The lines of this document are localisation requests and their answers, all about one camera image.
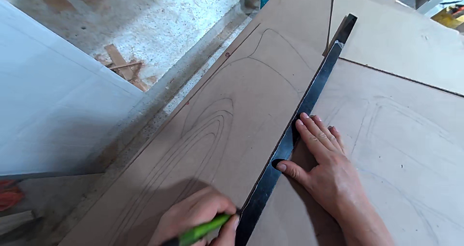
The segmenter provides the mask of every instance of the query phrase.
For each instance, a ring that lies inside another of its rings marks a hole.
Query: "yellow object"
[[[433,15],[431,19],[435,20],[439,24],[444,25],[445,27],[455,29],[457,26],[464,23],[464,15],[459,18],[453,18],[448,11],[452,8],[452,6],[446,7],[437,14]]]

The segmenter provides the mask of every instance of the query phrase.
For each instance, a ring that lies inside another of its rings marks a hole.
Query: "green utility knife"
[[[205,237],[205,235],[207,235],[209,232],[223,226],[231,216],[232,215],[225,213],[219,214],[210,222],[193,227],[178,237],[172,238],[162,243],[161,246],[190,246],[198,242],[201,238]]]

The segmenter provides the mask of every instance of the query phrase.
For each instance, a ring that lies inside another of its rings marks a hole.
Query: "hand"
[[[234,203],[227,196],[212,187],[206,187],[166,211],[159,220],[158,227],[148,245],[159,246],[190,228],[211,221],[217,213],[235,214],[236,210]],[[219,236],[210,245],[234,246],[235,230],[238,224],[239,217],[233,215],[222,226]],[[206,240],[202,239],[194,246],[205,246],[206,243]]]
[[[318,116],[301,113],[296,128],[317,165],[310,172],[292,161],[276,168],[294,178],[341,226],[349,245],[393,245],[380,216],[370,204],[358,173],[345,154],[340,133]]]
[[[356,169],[345,156],[345,147],[335,127],[328,129],[318,116],[302,113],[296,128],[314,155],[318,166],[306,172],[292,161],[282,161],[277,169],[302,184],[335,219],[348,205],[368,203]]]

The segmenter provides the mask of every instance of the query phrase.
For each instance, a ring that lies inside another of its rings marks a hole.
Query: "left hand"
[[[163,214],[148,246],[159,246],[190,228],[211,221],[218,213],[235,214],[236,210],[234,203],[227,196],[212,187],[206,187],[175,204]],[[238,224],[239,217],[233,215],[210,245],[234,246]],[[206,243],[206,240],[202,239],[193,245],[205,246]]]

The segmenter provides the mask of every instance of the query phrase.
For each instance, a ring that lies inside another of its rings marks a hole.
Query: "red object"
[[[14,180],[0,181],[0,212],[13,207],[24,198],[23,192],[15,183]]]

